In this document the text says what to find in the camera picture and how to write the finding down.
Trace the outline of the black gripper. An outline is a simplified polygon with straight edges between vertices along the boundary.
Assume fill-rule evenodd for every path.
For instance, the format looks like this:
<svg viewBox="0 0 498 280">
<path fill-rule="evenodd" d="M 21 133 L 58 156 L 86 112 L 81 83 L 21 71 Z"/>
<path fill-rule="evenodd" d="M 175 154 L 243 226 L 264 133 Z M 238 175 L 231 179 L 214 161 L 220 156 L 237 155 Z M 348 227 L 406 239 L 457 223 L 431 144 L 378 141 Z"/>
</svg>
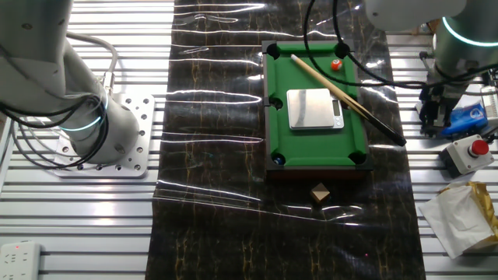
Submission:
<svg viewBox="0 0 498 280">
<path fill-rule="evenodd" d="M 440 136 L 441 132 L 446 128 L 444 117 L 450 115 L 452 107 L 450 100 L 444 96 L 444 93 L 444 86 L 422 89 L 419 95 L 419 100 L 421 101 L 419 116 L 422 118 L 423 135 L 432 136 L 434 131 L 435 136 Z"/>
</svg>

